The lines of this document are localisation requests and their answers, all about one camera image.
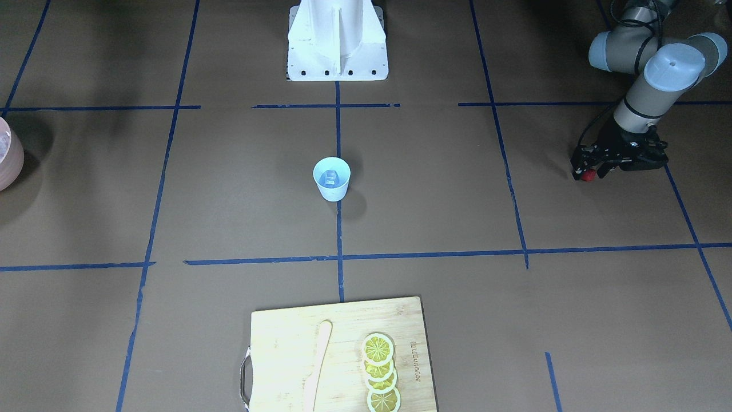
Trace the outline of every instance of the water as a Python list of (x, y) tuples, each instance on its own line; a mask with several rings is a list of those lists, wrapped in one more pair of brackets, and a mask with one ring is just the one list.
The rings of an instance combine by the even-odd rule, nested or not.
[(340, 185), (340, 179), (338, 173), (335, 170), (326, 170), (321, 174), (321, 178), (318, 179), (318, 183), (325, 188), (336, 188)]

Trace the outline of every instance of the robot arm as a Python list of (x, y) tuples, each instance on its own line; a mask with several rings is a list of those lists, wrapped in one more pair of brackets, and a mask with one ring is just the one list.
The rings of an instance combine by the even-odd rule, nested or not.
[(656, 124), (681, 95), (711, 75), (727, 56), (727, 43), (715, 33), (659, 41), (653, 24), (660, 23), (659, 19), (662, 22), (676, 3), (631, 0), (620, 20), (624, 25), (593, 41), (589, 53), (593, 66), (639, 76), (595, 143), (575, 148), (571, 159), (575, 180), (592, 180), (593, 168), (600, 164), (597, 175), (603, 178), (618, 166), (624, 171), (648, 170), (668, 162), (667, 144), (656, 134)]

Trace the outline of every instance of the pink bowl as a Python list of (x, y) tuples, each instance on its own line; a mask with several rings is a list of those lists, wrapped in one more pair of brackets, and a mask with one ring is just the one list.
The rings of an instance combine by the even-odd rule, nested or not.
[(23, 168), (23, 145), (0, 117), (0, 191), (10, 186)]

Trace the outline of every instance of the brown floor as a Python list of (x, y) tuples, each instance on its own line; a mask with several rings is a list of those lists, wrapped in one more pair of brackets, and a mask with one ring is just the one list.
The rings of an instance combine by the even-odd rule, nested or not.
[[(0, 4), (0, 411), (241, 411), (252, 311), (407, 295), (441, 411), (730, 410), (732, 63), (668, 170), (577, 183), (609, 1), (387, 1), (389, 78), (340, 84), (285, 81), (294, 3)], [(713, 3), (668, 35), (731, 39)]]

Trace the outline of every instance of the black cable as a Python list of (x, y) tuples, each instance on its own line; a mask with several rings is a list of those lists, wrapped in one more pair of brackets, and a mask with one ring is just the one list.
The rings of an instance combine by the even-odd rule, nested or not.
[(656, 20), (658, 20), (658, 48), (663, 47), (663, 17), (661, 16), (661, 8), (658, 7), (658, 0), (652, 0), (653, 7), (656, 8)]
[(657, 26), (658, 26), (657, 47), (661, 48), (663, 46), (663, 17), (661, 16), (661, 8), (658, 4), (658, 0), (651, 0), (651, 2), (653, 4), (653, 8), (655, 9), (653, 11), (656, 12), (656, 18), (649, 22), (643, 22), (643, 21), (631, 20), (631, 19), (624, 19), (624, 20), (618, 19), (618, 16), (615, 15), (615, 0), (610, 0), (610, 17), (612, 17), (613, 20), (621, 26), (631, 27), (631, 28), (646, 27), (648, 30), (651, 31), (651, 34), (653, 34), (654, 36), (656, 35), (656, 29), (654, 29), (653, 23), (657, 23)]
[(592, 121), (591, 121), (591, 122), (590, 122), (590, 123), (589, 123), (589, 124), (587, 125), (587, 127), (585, 128), (585, 130), (582, 130), (582, 134), (580, 135), (580, 139), (579, 139), (579, 140), (577, 140), (577, 146), (578, 146), (578, 147), (582, 145), (582, 139), (584, 139), (584, 138), (585, 138), (585, 135), (586, 135), (586, 134), (587, 134), (587, 132), (588, 132), (588, 131), (589, 131), (589, 130), (590, 130), (590, 129), (592, 128), (592, 126), (594, 126), (594, 124), (595, 124), (595, 123), (597, 123), (597, 121), (598, 121), (598, 120), (602, 119), (602, 117), (603, 117), (603, 116), (605, 116), (605, 114), (606, 114), (606, 113), (608, 113), (608, 111), (610, 111), (610, 109), (612, 109), (613, 107), (615, 107), (615, 106), (617, 106), (618, 104), (620, 104), (620, 102), (621, 102), (622, 100), (623, 100), (623, 98), (619, 98), (618, 100), (615, 100), (614, 102), (610, 103), (610, 104), (609, 104), (609, 105), (608, 105), (607, 107), (605, 107), (605, 108), (604, 108), (604, 109), (603, 109), (603, 110), (602, 110), (602, 111), (600, 112), (600, 114), (598, 114), (598, 115), (597, 115), (597, 116), (596, 116), (596, 117), (595, 117), (595, 118), (594, 118), (594, 119), (593, 119), (593, 120), (592, 120)]

